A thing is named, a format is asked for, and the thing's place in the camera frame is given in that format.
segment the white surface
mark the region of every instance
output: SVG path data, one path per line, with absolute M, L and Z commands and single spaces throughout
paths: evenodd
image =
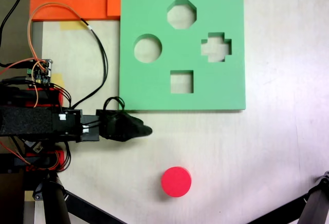
M 72 143 L 71 167 L 60 174 L 65 187 L 129 224 L 243 224 L 307 192 L 329 169 L 328 2 L 245 0 L 247 109 L 136 114 L 153 135 Z M 118 93 L 119 22 L 91 25 L 110 74 L 78 107 L 84 114 Z M 87 30 L 44 23 L 42 56 L 54 60 L 74 102 L 101 82 L 100 53 Z M 192 187 L 169 199 L 159 179 L 176 165 L 190 171 Z

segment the green foam board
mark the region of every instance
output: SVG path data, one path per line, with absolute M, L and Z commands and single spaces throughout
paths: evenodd
M 196 21 L 175 29 L 167 13 L 186 2 L 196 10 Z M 245 109 L 243 0 L 121 0 L 120 34 L 119 92 L 126 109 Z M 201 44 L 217 34 L 231 43 L 231 55 L 223 62 L 208 62 Z M 155 62 L 143 63 L 134 55 L 144 35 L 162 44 Z M 193 93 L 171 93 L 173 72 L 193 73 Z

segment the black tripod leg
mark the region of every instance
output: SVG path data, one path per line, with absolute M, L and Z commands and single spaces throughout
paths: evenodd
M 298 224 L 325 224 L 329 211 L 329 199 L 322 189 L 311 193 Z
M 305 205 L 306 199 L 308 198 L 307 194 L 291 201 L 272 212 L 263 215 L 262 217 L 250 222 L 249 224 L 289 224 L 294 220 L 297 220 Z
M 42 196 L 47 224 L 71 224 L 60 185 L 53 182 L 44 184 Z
M 122 220 L 101 210 L 82 198 L 66 191 L 66 205 L 68 211 L 89 224 L 126 224 Z

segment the black cable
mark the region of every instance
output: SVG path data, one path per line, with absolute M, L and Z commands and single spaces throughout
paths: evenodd
M 84 22 L 86 24 L 86 26 L 89 26 L 89 24 L 82 18 L 81 19 L 82 22 Z M 104 47 L 101 43 L 101 41 L 99 40 L 98 36 L 96 35 L 96 33 L 91 29 L 90 30 L 92 32 L 92 34 L 94 35 L 97 43 L 98 43 L 98 46 L 99 46 L 99 49 L 101 51 L 101 54 L 102 54 L 102 62 L 103 62 L 103 81 L 101 83 L 101 85 L 96 88 L 93 92 L 91 92 L 89 95 L 87 95 L 85 98 L 81 99 L 80 101 L 78 101 L 76 104 L 74 104 L 72 106 L 72 109 L 75 109 L 80 103 L 82 103 L 83 101 L 87 100 L 88 98 L 92 97 L 94 94 L 96 94 L 102 87 L 103 85 L 105 84 L 106 82 L 106 79 L 107 79 L 107 75 L 108 75 L 108 60 L 107 60 L 107 55 L 106 55 L 106 52 L 104 50 Z
M 67 170 L 68 167 L 70 166 L 71 160 L 72 160 L 71 151 L 70 151 L 70 148 L 68 146 L 68 142 L 64 142 L 64 144 L 65 144 L 65 147 L 66 147 L 66 158 L 65 158 L 64 163 L 63 163 L 63 169 L 60 170 L 59 172 L 63 172 L 65 170 Z
M 13 5 L 13 7 L 10 9 L 10 11 L 8 12 L 8 14 L 6 15 L 6 17 L 4 18 L 4 20 L 1 23 L 0 26 L 0 48 L 1 48 L 1 42 L 2 42 L 2 31 L 4 29 L 5 23 L 8 20 L 8 18 L 10 17 L 10 15 L 13 13 L 13 11 L 15 10 L 15 8 L 17 7 L 17 5 L 19 4 L 20 0 L 16 0 L 15 4 Z M 0 63 L 1 67 L 7 67 L 10 66 L 12 63 L 8 63 L 8 64 L 2 64 Z
M 10 138 L 14 142 L 14 144 L 15 144 L 17 150 L 19 151 L 20 155 L 23 156 L 24 153 L 23 153 L 21 147 L 19 146 L 19 143 L 17 143 L 16 139 L 13 136 L 11 136 Z

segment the cross-shaped hole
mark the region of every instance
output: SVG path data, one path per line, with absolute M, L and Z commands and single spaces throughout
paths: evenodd
M 207 55 L 208 62 L 224 62 L 231 54 L 232 42 L 225 39 L 224 33 L 209 33 L 208 39 L 201 40 L 201 55 Z

